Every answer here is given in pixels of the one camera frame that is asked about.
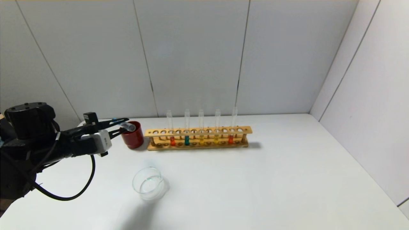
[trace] robotic arm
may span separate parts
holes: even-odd
[[[94,155],[108,155],[111,139],[126,132],[124,128],[108,132],[106,128],[128,118],[99,122],[96,113],[84,113],[81,127],[60,131],[54,121],[54,109],[44,102],[25,103],[7,109],[1,130],[4,144],[0,148],[0,199],[14,201],[34,188],[51,198],[69,201],[80,196],[89,186],[95,172]],[[63,158],[90,155],[92,172],[85,187],[75,196],[51,194],[35,182],[37,173]]]

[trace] test tube rack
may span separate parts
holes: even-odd
[[[248,147],[247,134],[253,133],[250,126],[220,127],[220,131],[215,133],[216,127],[207,127],[203,133],[200,128],[191,128],[188,132],[185,129],[148,129],[145,137],[150,143],[149,151],[157,150],[182,150],[182,149],[219,149],[219,148],[239,148]],[[204,144],[200,144],[199,136],[204,136]],[[218,143],[214,143],[214,136],[218,136]],[[233,143],[229,144],[229,135],[234,135]],[[189,136],[189,145],[184,144],[184,137]],[[175,146],[170,145],[170,137],[175,137]]]

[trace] yellow liquid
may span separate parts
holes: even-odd
[[[219,143],[219,135],[214,136],[214,143],[218,144]]]
[[[199,144],[205,144],[205,138],[202,135],[199,137]]]

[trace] red cup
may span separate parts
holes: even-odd
[[[121,136],[125,144],[128,146],[128,148],[135,149],[144,143],[144,135],[142,133],[141,124],[139,122],[130,121],[128,123],[131,123],[136,126],[135,131],[133,132],[126,131],[123,134],[121,134]]]

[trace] white corner wall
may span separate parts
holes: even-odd
[[[379,2],[380,0],[360,0],[358,2],[337,55],[311,108],[310,114],[318,121],[324,114],[332,96],[344,77]]]
[[[251,1],[239,113],[308,113],[356,5],[357,1]]]
[[[15,14],[2,12],[1,109],[45,101],[68,127],[89,111],[99,118],[156,117],[168,109],[177,116],[186,108],[192,115],[220,108],[227,115],[236,103],[240,114],[305,113],[356,4],[2,3]],[[20,24],[11,26],[15,17]]]
[[[409,196],[409,1],[382,0],[321,124],[389,197]]]

